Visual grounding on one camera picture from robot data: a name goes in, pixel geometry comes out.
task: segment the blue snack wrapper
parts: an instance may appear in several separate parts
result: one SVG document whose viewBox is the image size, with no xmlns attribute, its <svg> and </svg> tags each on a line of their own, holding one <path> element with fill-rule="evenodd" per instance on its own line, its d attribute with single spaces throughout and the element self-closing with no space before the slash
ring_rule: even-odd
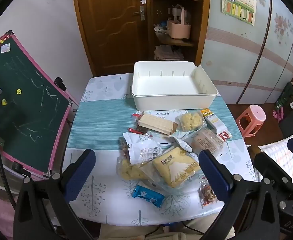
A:
<svg viewBox="0 0 293 240">
<path fill-rule="evenodd" d="M 140 185 L 136 185 L 132 192 L 132 197 L 143 198 L 146 201 L 151 202 L 156 207 L 160 207 L 165 198 L 162 194 Z"/>
</svg>

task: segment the barcode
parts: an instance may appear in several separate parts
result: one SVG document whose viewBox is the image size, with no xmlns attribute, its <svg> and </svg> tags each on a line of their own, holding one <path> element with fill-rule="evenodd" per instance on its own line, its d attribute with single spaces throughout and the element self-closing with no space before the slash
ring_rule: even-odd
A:
<svg viewBox="0 0 293 240">
<path fill-rule="evenodd" d="M 159 152 L 159 149 L 158 148 L 156 148 L 156 147 L 153 148 L 153 156 L 152 156 L 153 159 L 158 156 L 158 152 Z"/>
</svg>

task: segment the pink plastic stool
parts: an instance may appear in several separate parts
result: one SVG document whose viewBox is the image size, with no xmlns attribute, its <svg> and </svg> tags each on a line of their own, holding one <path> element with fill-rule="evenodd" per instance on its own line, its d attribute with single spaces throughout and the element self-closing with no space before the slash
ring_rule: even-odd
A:
<svg viewBox="0 0 293 240">
<path fill-rule="evenodd" d="M 249 124 L 248 126 L 243 129 L 240 120 L 242 118 L 245 118 Z M 255 136 L 255 134 L 258 132 L 258 130 L 261 128 L 262 124 L 264 123 L 266 119 L 266 115 L 263 111 L 263 109 L 257 105 L 250 105 L 248 109 L 246 109 L 237 119 L 236 123 L 239 127 L 239 130 L 243 136 L 245 137 L 251 137 Z"/>
</svg>

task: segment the teal striped table runner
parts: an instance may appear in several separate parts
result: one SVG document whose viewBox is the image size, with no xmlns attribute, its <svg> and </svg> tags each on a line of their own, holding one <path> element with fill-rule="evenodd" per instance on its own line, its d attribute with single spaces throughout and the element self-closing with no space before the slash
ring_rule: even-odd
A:
<svg viewBox="0 0 293 240">
<path fill-rule="evenodd" d="M 242 139 L 237 124 L 222 97 L 214 99 L 210 110 L 231 132 L 233 138 L 229 140 Z M 134 100 L 131 98 L 81 102 L 67 147 L 121 150 L 120 138 L 132 126 L 131 115 L 136 111 Z"/>
</svg>

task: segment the chalkboard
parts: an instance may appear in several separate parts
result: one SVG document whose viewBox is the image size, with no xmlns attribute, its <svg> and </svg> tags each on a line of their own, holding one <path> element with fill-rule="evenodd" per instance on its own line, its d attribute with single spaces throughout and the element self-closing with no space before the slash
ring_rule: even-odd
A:
<svg viewBox="0 0 293 240">
<path fill-rule="evenodd" d="M 47 173 L 70 101 L 12 31 L 0 38 L 0 88 L 0 138 L 4 140 L 4 154 Z"/>
</svg>

